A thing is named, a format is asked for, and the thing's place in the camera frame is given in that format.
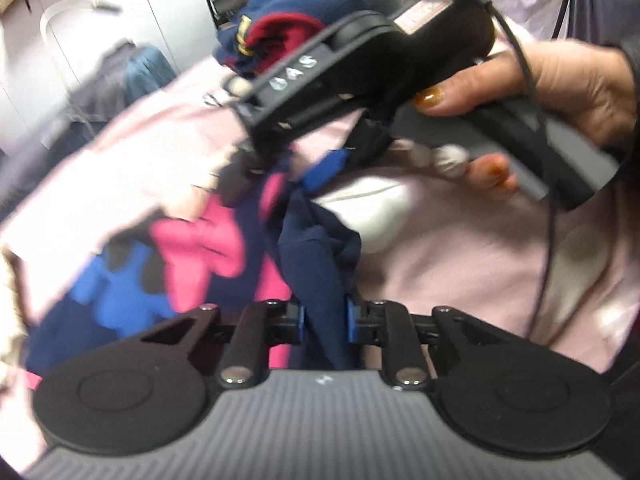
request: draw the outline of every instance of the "black circular cover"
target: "black circular cover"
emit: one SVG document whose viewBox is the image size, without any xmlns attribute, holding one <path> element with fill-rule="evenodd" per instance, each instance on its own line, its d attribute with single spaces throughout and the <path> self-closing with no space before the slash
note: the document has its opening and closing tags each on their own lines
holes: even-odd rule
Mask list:
<svg viewBox="0 0 640 480">
<path fill-rule="evenodd" d="M 126 455 L 164 446 L 193 427 L 206 402 L 200 374 L 172 346 L 134 346 L 89 352 L 42 380 L 33 411 L 50 443 Z"/>
<path fill-rule="evenodd" d="M 440 380 L 442 407 L 462 435 L 517 456 L 548 456 L 588 444 L 607 425 L 610 394 L 590 368 L 534 345 L 472 352 Z"/>
</svg>

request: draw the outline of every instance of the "gray gripper base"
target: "gray gripper base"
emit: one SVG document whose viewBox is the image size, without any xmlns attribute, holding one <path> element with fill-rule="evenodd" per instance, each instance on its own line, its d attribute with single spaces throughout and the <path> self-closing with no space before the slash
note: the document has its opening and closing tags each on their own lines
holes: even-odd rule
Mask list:
<svg viewBox="0 0 640 480">
<path fill-rule="evenodd" d="M 224 393 L 187 436 L 122 458 L 50 451 L 28 480 L 619 480 L 591 452 L 532 462 L 487 452 L 425 395 L 374 370 L 278 370 Z"/>
</svg>

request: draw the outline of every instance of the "hand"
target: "hand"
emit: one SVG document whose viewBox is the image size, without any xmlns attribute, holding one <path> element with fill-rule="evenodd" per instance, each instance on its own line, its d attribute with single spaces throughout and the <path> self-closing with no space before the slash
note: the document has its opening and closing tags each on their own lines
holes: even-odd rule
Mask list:
<svg viewBox="0 0 640 480">
<path fill-rule="evenodd" d="M 619 50 L 578 41 L 524 46 L 543 106 L 557 112 L 599 146 L 629 147 L 638 120 L 634 78 Z M 430 116 L 453 116 L 485 102 L 522 94 L 524 80 L 513 52 L 458 72 L 419 94 L 415 104 Z M 473 161 L 471 184 L 507 192 L 517 187 L 501 154 Z"/>
</svg>

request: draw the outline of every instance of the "pink bedsheet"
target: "pink bedsheet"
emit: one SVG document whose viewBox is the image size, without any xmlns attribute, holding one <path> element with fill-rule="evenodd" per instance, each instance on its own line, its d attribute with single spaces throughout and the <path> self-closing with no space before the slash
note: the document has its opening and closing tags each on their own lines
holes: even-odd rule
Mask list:
<svg viewBox="0 0 640 480">
<path fill-rule="evenodd" d="M 2 237 L 25 262 L 33 319 L 43 316 L 110 233 L 184 190 L 212 156 L 242 137 L 231 112 L 207 107 L 202 100 L 227 74 L 228 69 L 207 59 L 138 102 L 98 141 L 60 165 L 7 222 Z M 300 140 L 300 153 L 308 160 L 320 157 L 340 143 L 348 123 L 339 121 Z M 421 314 L 450 304 L 521 333 L 540 278 L 546 211 L 524 198 L 498 203 L 410 171 L 402 171 L 400 179 L 412 192 L 412 212 L 389 250 L 363 259 L 364 293 L 400 301 Z M 603 206 L 606 199 L 561 219 L 563 229 L 587 222 L 608 232 L 613 220 L 610 208 Z M 635 261 L 625 263 L 618 284 L 620 297 L 630 302 L 625 326 L 636 312 L 640 273 Z M 593 311 L 585 311 L 557 348 L 602 370 L 624 336 L 603 337 Z M 0 454 L 23 470 L 43 446 L 24 385 L 2 402 Z"/>
</svg>

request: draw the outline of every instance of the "red fabric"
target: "red fabric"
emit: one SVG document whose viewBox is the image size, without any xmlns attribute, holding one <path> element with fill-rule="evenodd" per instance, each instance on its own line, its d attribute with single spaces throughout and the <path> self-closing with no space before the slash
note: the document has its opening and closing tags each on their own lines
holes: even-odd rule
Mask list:
<svg viewBox="0 0 640 480">
<path fill-rule="evenodd" d="M 306 14 L 274 12 L 252 23 L 244 41 L 251 50 L 260 45 L 262 60 L 257 69 L 259 74 L 323 29 L 324 24 L 320 20 Z"/>
</svg>

